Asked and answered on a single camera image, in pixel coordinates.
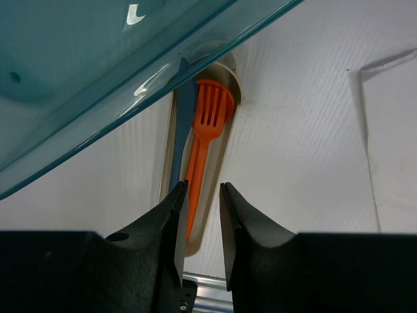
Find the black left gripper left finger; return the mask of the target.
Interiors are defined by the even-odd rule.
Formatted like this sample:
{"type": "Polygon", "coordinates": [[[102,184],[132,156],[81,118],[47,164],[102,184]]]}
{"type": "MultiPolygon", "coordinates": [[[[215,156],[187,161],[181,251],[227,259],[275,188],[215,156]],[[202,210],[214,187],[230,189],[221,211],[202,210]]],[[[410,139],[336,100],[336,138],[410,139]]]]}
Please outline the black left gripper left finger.
{"type": "Polygon", "coordinates": [[[2,231],[2,312],[176,312],[188,184],[102,237],[93,231],[2,231]]]}

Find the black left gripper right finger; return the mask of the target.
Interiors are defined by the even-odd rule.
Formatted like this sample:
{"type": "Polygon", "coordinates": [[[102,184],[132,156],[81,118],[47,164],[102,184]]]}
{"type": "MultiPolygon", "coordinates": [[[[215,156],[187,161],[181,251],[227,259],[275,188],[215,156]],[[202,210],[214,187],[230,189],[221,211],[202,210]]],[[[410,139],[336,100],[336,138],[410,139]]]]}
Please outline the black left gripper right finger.
{"type": "Polygon", "coordinates": [[[220,186],[235,312],[415,312],[416,236],[293,233],[220,186]]]}

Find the orange plastic fork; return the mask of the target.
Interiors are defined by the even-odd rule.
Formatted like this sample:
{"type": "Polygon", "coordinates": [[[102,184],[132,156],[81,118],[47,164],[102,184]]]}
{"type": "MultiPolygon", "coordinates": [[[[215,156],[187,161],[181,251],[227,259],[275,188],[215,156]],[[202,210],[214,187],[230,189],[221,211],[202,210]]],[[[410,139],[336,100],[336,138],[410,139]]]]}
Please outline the orange plastic fork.
{"type": "Polygon", "coordinates": [[[215,100],[210,104],[212,109],[212,120],[209,121],[209,114],[205,115],[205,120],[193,123],[193,144],[188,167],[186,170],[186,180],[190,187],[189,192],[189,213],[186,240],[189,241],[192,233],[192,227],[198,208],[205,162],[209,144],[212,140],[220,137],[223,132],[225,118],[225,93],[221,100],[215,100]]]}

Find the blue plastic knife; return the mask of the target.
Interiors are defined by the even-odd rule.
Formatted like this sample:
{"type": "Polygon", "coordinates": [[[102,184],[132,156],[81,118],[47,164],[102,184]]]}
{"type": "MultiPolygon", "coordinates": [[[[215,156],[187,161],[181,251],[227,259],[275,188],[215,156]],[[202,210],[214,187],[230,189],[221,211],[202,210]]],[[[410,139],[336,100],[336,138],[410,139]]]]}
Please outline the blue plastic knife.
{"type": "Polygon", "coordinates": [[[182,154],[194,121],[198,101],[198,86],[196,77],[192,76],[182,85],[178,86],[176,94],[177,110],[175,121],[175,144],[171,176],[169,180],[169,191],[171,191],[180,181],[182,154]]]}

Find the white paper napkin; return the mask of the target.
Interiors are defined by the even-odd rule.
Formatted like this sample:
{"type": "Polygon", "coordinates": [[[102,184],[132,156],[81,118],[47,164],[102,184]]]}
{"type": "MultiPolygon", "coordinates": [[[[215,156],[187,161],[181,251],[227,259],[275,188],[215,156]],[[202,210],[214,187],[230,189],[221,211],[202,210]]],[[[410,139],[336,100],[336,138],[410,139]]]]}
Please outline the white paper napkin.
{"type": "Polygon", "coordinates": [[[379,229],[416,233],[416,49],[349,74],[379,229]]]}

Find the orange plastic spoon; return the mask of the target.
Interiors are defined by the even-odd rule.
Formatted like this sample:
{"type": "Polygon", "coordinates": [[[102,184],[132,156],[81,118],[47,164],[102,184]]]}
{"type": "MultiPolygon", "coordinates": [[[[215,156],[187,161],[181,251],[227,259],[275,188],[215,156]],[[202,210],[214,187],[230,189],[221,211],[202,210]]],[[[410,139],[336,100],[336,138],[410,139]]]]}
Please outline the orange plastic spoon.
{"type": "Polygon", "coordinates": [[[197,81],[198,84],[198,101],[194,117],[194,124],[203,122],[205,115],[208,113],[208,121],[212,120],[212,109],[210,104],[215,100],[221,100],[225,93],[225,118],[224,124],[227,124],[233,117],[236,109],[235,99],[230,90],[222,83],[216,80],[202,79],[197,81]]]}

